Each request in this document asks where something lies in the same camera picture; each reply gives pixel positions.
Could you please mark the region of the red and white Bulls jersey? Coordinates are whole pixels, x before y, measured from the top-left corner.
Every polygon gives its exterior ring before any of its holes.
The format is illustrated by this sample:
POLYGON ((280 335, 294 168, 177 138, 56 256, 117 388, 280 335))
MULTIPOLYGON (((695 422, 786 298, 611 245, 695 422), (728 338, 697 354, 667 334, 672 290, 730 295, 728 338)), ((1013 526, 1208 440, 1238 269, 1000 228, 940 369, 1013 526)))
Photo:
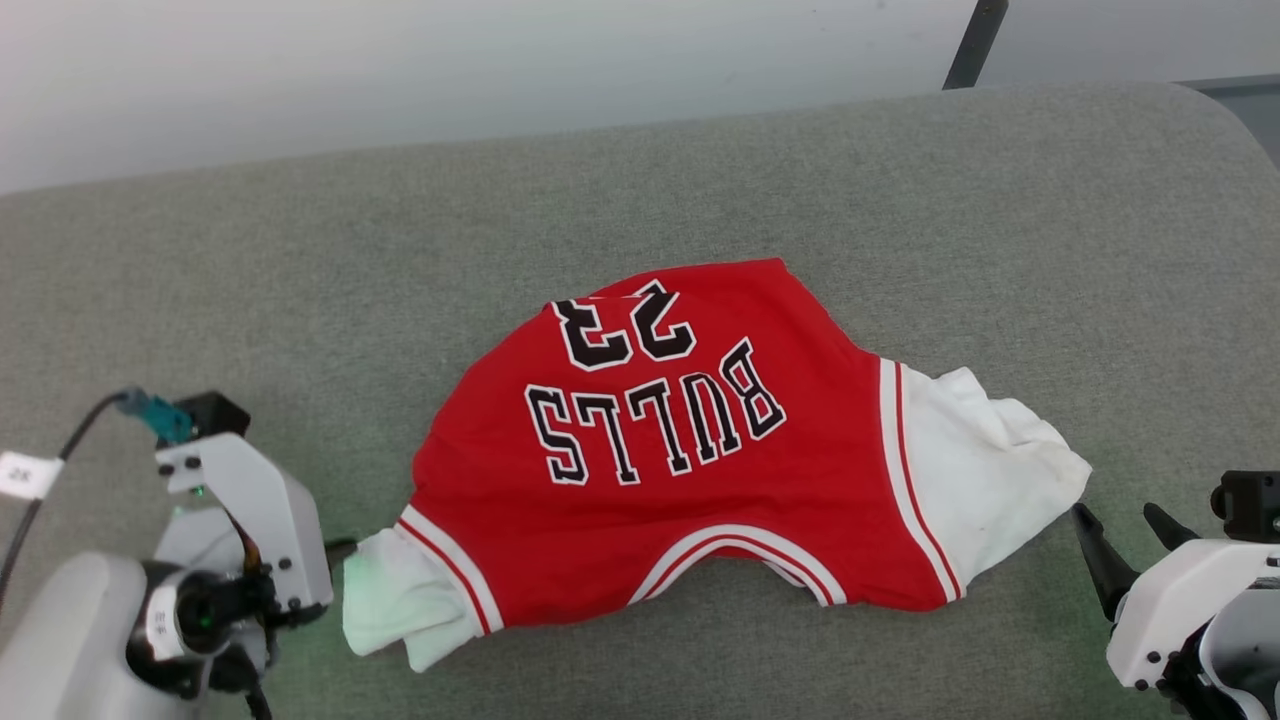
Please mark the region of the red and white Bulls jersey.
POLYGON ((420 673, 654 600, 713 556, 823 607, 927 612, 1064 515, 1091 465, 970 369, 858 347, 773 258, 549 302, 463 374, 411 475, 346 560, 342 629, 420 673))

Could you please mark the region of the black pole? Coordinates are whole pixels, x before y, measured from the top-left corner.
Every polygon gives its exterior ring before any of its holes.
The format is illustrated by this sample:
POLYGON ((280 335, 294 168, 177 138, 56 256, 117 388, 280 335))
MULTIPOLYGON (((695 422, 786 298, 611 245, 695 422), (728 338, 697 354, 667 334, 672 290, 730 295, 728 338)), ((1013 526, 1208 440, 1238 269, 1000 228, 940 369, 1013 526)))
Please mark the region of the black pole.
POLYGON ((943 91, 977 86, 1009 6, 1010 0, 975 0, 973 13, 943 81, 943 91))

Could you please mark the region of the grey fabric sofa cushion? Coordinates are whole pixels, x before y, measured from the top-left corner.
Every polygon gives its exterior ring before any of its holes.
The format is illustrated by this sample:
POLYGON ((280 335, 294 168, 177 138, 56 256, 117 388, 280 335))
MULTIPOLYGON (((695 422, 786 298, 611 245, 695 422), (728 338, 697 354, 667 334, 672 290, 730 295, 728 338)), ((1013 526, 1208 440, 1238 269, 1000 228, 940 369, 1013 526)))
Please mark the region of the grey fabric sofa cushion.
MULTIPOLYGON (((861 347, 969 366, 1094 471, 1126 560, 1156 502, 1216 536, 1226 470, 1280 470, 1280 172, 1176 85, 948 91, 434 143, 0 197, 0 450, 102 396, 220 389, 329 537, 387 527, 462 373, 547 301, 782 258, 861 347)), ((593 623, 434 669, 282 637, 276 720, 1171 720, 1121 688, 1071 527, 928 614, 820 609, 712 559, 593 623)))

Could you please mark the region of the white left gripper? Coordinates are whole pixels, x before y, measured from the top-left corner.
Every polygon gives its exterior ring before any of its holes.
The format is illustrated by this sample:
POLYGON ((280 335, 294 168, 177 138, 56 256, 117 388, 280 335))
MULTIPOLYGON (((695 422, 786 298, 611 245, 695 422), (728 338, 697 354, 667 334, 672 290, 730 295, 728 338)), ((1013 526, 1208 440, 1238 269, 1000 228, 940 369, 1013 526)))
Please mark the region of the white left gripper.
POLYGON ((230 577, 265 575, 273 626, 320 619, 334 600, 330 568, 358 550, 356 539, 324 541, 311 493, 236 433, 157 448, 169 495, 201 489, 210 506, 177 512, 157 559, 230 577))

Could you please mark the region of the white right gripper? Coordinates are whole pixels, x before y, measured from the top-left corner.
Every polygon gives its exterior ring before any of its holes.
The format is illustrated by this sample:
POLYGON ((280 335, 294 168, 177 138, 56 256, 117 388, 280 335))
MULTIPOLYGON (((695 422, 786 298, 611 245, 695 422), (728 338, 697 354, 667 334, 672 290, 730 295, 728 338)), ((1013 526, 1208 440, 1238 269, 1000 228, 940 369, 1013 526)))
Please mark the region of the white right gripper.
POLYGON ((1219 615, 1258 579, 1280 578, 1280 544, 1199 539, 1157 503, 1144 520, 1170 555, 1139 574, 1105 537, 1105 525, 1084 505, 1071 506, 1071 525, 1103 616, 1115 623, 1107 664, 1124 687, 1153 685, 1157 662, 1219 615))

